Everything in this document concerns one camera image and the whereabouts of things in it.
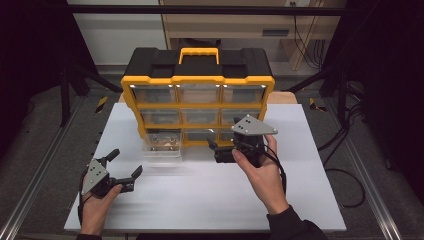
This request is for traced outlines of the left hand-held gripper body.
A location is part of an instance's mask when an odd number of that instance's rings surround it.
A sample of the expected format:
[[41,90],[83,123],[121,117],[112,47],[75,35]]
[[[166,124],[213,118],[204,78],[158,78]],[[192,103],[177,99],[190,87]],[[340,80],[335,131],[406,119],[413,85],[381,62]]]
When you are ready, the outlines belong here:
[[121,193],[132,192],[134,190],[135,179],[133,177],[123,179],[113,178],[110,176],[106,166],[106,160],[91,160],[83,177],[82,195],[91,192],[98,197],[105,197],[116,185],[122,186]]

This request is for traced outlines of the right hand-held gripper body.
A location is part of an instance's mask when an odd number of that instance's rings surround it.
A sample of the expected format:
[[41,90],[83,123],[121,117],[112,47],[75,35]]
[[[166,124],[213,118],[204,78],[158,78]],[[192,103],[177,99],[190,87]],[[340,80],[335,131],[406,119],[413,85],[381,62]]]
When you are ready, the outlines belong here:
[[232,146],[219,147],[214,151],[214,158],[217,163],[234,163],[235,159],[232,156],[232,150],[240,151],[248,161],[259,168],[262,166],[260,159],[262,156],[270,158],[275,163],[278,163],[278,158],[270,155],[265,149],[263,137],[265,135],[275,135],[278,130],[264,122],[256,119],[253,116],[246,115],[237,124],[231,127],[234,134],[232,138]]

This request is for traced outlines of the clear plastic storage drawer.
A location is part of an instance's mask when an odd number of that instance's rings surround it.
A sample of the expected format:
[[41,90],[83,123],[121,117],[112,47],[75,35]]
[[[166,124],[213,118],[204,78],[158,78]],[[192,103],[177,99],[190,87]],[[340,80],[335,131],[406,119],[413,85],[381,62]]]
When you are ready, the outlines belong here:
[[144,156],[153,163],[180,162],[181,138],[179,129],[149,129],[144,137]]

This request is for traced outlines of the yellow black drawer organizer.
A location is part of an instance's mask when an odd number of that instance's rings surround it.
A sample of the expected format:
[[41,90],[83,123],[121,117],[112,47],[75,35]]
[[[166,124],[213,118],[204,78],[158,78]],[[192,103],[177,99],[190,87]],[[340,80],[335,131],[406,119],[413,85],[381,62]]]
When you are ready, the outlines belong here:
[[[159,50],[142,47],[134,50],[121,80],[123,97],[133,112],[133,105],[128,102],[129,86],[132,84],[264,85],[267,87],[267,96],[274,90],[275,79],[266,53],[260,48]],[[228,142],[213,141],[220,146],[228,146],[231,144],[232,138]],[[207,144],[206,141],[199,145],[182,143],[182,146],[205,146]]]

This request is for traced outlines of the person's left hand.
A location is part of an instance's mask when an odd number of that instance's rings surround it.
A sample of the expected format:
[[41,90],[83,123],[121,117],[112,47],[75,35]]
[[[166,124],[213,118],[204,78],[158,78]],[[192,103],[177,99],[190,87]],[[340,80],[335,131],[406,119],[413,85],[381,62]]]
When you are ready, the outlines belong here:
[[109,208],[120,194],[121,189],[122,185],[116,185],[103,198],[99,198],[93,193],[88,193],[83,197],[82,233],[99,234],[103,230]]

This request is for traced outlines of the person's right hand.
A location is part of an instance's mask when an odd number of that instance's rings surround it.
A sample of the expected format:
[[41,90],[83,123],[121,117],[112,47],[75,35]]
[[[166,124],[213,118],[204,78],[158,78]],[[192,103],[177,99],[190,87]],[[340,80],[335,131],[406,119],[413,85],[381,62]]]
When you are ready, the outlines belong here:
[[238,150],[232,155],[238,166],[246,174],[255,194],[263,202],[269,215],[276,215],[289,208],[284,193],[279,167],[268,157],[262,158],[262,166],[254,167]]

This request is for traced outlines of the beige wooden board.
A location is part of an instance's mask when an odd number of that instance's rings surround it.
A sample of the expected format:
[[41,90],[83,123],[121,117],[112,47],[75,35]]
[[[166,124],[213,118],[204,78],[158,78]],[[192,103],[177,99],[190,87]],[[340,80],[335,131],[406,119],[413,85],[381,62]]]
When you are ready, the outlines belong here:
[[[297,104],[298,101],[296,99],[296,96],[292,92],[271,92],[265,97],[260,97],[257,101],[257,104]],[[237,95],[235,98],[235,101],[228,101],[228,102],[222,102],[221,105],[253,105],[253,101],[249,101],[246,96],[242,97],[241,95]],[[218,103],[178,103],[178,102],[171,102],[171,103],[148,103],[148,106],[218,106]]]

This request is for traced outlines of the grid of clear drawers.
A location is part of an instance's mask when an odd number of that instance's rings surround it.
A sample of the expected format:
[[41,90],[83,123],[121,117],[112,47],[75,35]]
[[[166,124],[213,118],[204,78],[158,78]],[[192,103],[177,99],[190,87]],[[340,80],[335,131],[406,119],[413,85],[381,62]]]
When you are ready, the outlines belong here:
[[261,120],[266,113],[264,85],[132,84],[129,90],[128,102],[144,139],[175,132],[184,144],[228,142],[236,118],[250,115]]

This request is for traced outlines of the yellow black hazard tape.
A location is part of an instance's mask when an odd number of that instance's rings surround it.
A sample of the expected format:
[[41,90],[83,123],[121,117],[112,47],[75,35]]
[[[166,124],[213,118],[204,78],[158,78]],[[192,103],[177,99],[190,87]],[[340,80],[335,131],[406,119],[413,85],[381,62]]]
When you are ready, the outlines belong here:
[[309,98],[309,107],[310,107],[311,110],[318,110],[318,111],[321,111],[321,112],[327,112],[327,108],[317,106],[316,103],[315,103],[315,100],[313,98]]
[[102,110],[103,110],[103,108],[104,108],[104,106],[107,102],[107,99],[108,99],[107,96],[103,96],[103,97],[100,98],[98,105],[95,109],[95,113],[101,113],[102,112]]

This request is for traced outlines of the black metal stand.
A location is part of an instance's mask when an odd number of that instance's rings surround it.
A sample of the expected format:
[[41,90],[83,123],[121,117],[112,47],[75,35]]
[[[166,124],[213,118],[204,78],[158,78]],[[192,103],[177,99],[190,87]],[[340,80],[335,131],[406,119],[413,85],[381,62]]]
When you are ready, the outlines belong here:
[[296,93],[303,88],[315,83],[318,80],[324,80],[319,93],[322,97],[331,96],[335,90],[338,91],[337,99],[337,119],[343,127],[346,126],[346,96],[348,89],[347,75],[342,66],[332,65],[320,70],[318,73],[308,77],[306,80],[290,87],[287,92]]
[[107,81],[98,73],[89,71],[79,65],[64,67],[59,74],[62,107],[61,127],[64,127],[71,118],[69,87],[72,87],[78,96],[86,96],[89,93],[89,87],[85,82],[85,78],[91,79],[115,93],[123,92],[121,87]]

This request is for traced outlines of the wooden cabinet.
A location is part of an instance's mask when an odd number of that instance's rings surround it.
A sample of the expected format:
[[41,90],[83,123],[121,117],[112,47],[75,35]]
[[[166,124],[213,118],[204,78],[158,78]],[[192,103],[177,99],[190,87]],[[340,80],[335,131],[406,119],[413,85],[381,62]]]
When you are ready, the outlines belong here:
[[[162,6],[262,6],[343,8],[347,0],[159,0]],[[312,56],[314,40],[331,41],[338,16],[164,14],[168,46],[177,39],[257,38],[280,41],[289,66],[300,68]]]

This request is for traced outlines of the aluminium floor rail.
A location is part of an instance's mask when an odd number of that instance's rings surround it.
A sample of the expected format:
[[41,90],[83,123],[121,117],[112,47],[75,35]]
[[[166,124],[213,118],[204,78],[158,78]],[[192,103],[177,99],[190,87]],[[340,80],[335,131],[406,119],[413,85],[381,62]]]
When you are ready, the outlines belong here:
[[55,155],[83,103],[83,97],[75,98],[75,102],[71,107],[70,116],[65,121],[65,124],[58,129],[52,143],[49,145],[48,150],[44,154],[40,165],[38,166],[35,174],[26,187],[22,197],[16,204],[6,223],[0,229],[0,240],[14,240],[16,237],[20,227],[22,226],[22,223],[24,222],[29,210],[31,209],[37,195],[40,192],[46,177],[46,172],[49,169],[52,161],[55,159]]
[[367,171],[359,155],[359,152],[357,151],[350,137],[346,138],[344,145],[356,176],[361,180],[364,186],[366,199],[373,211],[373,214],[385,239],[403,240],[395,221],[393,220],[382,196],[377,189],[377,186]]

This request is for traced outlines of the black metal frame bar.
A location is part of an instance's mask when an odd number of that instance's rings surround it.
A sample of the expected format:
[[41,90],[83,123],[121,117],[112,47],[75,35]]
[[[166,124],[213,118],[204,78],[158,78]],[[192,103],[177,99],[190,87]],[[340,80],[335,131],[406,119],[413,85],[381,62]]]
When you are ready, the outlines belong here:
[[68,5],[73,13],[342,16],[344,8],[262,6]]

